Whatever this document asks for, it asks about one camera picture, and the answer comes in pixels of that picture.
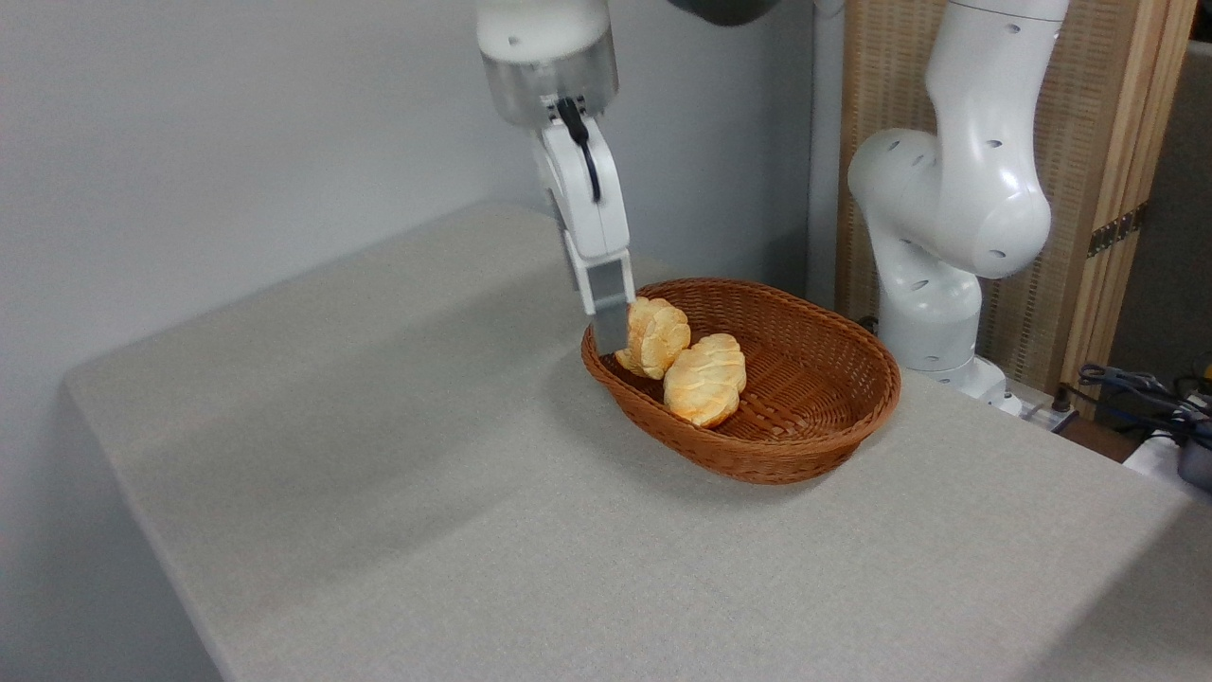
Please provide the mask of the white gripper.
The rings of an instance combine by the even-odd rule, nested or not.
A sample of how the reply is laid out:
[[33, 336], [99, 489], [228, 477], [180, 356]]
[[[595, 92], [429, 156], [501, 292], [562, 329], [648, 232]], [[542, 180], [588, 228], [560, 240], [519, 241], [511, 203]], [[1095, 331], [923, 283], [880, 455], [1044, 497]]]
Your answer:
[[542, 185], [554, 195], [564, 223], [564, 256], [590, 319], [595, 353], [614, 354], [629, 346], [631, 234], [614, 156], [598, 121], [584, 125], [588, 153], [558, 121], [537, 131], [533, 151]]

